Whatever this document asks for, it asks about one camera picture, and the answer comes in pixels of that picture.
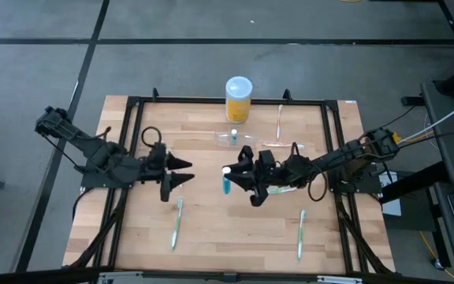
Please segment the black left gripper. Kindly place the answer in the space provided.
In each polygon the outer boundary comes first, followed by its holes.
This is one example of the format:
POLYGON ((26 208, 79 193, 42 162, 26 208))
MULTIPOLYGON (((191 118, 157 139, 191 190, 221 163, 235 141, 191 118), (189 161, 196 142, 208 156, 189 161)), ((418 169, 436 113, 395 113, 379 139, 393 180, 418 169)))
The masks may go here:
POLYGON ((160 200, 162 202, 169 201, 170 193, 174 188, 195 177, 194 174, 178 174, 175 172, 171 172, 170 174, 166 173, 166 167, 169 170, 179 170, 192 167, 192 163, 175 157, 171 152, 166 155, 166 160, 164 158, 151 159, 150 157, 141 157, 139 158, 139 162, 139 181, 161 182, 160 200))

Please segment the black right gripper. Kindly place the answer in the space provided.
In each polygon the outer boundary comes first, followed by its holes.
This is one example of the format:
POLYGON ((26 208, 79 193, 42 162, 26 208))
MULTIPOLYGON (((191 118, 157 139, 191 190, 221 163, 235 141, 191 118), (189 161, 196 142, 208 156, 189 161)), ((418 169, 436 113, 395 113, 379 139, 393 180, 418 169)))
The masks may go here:
POLYGON ((252 207, 260 207, 268 197, 268 187, 287 186, 291 182, 288 179, 290 172, 281 166, 275 159, 258 159, 254 163, 254 152, 248 145, 244 145, 237 162, 226 165, 231 174, 226 178, 240 186, 245 192, 252 191, 250 202, 252 207))

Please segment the green toothbrush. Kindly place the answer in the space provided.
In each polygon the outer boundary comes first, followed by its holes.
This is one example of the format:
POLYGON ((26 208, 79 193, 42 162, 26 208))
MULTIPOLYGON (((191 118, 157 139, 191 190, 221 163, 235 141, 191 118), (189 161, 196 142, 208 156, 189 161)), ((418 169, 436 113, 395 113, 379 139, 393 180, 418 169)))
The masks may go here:
POLYGON ((303 231, 304 231, 304 223, 306 218, 307 212, 302 209, 300 211, 300 222, 298 228, 298 239, 297 239, 297 253, 296 253, 296 261, 300 262, 302 259, 303 254, 303 231))
POLYGON ((184 206, 184 199, 181 197, 177 201, 177 217, 175 220, 175 226, 173 229, 173 234, 171 238, 171 251, 173 252, 177 246, 177 239, 178 239, 178 234, 179 234, 179 229, 180 229, 180 221, 182 217, 182 212, 183 212, 183 206, 184 206))
POLYGON ((271 185, 268 187, 267 192, 270 195, 276 195, 276 194, 282 194, 282 193, 287 193, 287 192, 295 192, 297 190, 296 187, 290 187, 290 186, 274 186, 271 185))

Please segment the orange toothbrush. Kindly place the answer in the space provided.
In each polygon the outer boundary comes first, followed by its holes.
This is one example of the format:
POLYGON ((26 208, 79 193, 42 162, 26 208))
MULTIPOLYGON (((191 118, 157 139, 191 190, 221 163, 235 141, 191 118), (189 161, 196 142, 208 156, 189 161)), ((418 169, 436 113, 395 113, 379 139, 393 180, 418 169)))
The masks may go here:
POLYGON ((281 112, 283 109, 283 105, 278 105, 277 108, 277 128, 276 128, 276 140, 279 141, 281 139, 281 112))
MULTIPOLYGON (((269 148, 291 148, 293 143, 287 144, 287 143, 281 143, 281 142, 262 142, 262 146, 264 147, 269 147, 269 148)), ((303 149, 305 148, 305 145, 303 144, 296 144, 298 149, 303 149)))

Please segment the clear acrylic organizer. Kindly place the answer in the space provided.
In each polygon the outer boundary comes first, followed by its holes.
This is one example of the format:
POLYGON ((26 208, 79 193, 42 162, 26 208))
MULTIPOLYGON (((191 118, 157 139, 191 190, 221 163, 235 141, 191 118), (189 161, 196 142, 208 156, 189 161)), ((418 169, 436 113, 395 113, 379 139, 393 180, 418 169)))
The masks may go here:
POLYGON ((244 145, 248 145, 250 147, 256 146, 258 139, 255 136, 248 133, 242 133, 239 130, 237 130, 237 145, 236 146, 231 145, 230 136, 231 130, 232 129, 226 132, 215 133, 214 139, 218 146, 224 148, 242 148, 244 145))

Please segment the yellow white wipes canister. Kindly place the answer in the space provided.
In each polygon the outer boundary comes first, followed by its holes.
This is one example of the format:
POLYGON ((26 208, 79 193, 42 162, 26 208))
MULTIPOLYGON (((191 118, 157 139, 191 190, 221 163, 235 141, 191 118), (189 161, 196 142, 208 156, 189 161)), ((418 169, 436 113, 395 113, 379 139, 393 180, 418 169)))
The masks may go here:
POLYGON ((232 123, 248 119, 253 85, 246 77, 232 77, 225 84, 225 115, 232 123))

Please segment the white box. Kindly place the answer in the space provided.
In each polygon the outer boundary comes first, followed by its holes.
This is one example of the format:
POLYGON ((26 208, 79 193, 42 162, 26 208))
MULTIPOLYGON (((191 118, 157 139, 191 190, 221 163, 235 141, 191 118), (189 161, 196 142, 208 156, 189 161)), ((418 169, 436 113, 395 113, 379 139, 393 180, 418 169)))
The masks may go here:
MULTIPOLYGON (((392 184, 394 181, 397 181, 397 174, 396 174, 396 172, 393 172, 393 171, 384 172, 383 174, 381 174, 379 176, 379 181, 380 181, 381 187, 384 188, 387 185, 392 184)), ((383 204, 382 213, 384 215, 400 217, 402 215, 400 200, 397 199, 397 200, 393 200, 393 201, 383 204)))

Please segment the black table frame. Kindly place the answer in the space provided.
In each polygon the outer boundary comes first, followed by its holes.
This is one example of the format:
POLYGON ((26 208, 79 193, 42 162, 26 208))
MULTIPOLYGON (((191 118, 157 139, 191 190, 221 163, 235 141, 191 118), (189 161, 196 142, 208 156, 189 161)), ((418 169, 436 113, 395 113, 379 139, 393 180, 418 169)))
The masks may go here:
POLYGON ((192 163, 193 179, 174 189, 168 202, 154 182, 128 191, 122 224, 112 230, 95 254, 96 266, 158 278, 201 278, 237 282, 253 279, 310 280, 342 276, 365 265, 353 240, 342 241, 337 198, 324 192, 318 177, 310 189, 269 196, 252 207, 238 186, 222 190, 221 168, 236 161, 237 148, 215 142, 215 133, 230 125, 222 99, 106 97, 99 130, 109 139, 127 133, 125 144, 146 155, 157 136, 180 159, 192 163), (177 201, 184 199, 175 250, 171 238, 177 201), (300 211, 307 212, 303 254, 296 261, 300 211))

